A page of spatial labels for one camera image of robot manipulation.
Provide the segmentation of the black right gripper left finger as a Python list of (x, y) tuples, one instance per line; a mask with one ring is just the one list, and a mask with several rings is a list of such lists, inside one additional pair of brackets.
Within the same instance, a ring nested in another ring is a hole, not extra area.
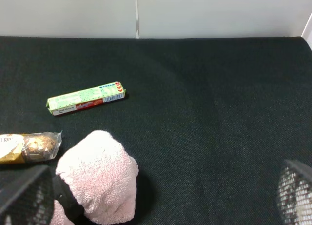
[(2, 225), (48, 225), (53, 212), (52, 174), (48, 166), (0, 166)]

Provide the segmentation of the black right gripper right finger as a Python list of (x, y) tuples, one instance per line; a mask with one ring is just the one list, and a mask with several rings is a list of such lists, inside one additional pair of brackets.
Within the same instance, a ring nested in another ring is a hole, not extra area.
[(312, 168), (285, 160), (277, 188), (277, 207), (285, 225), (312, 223)]

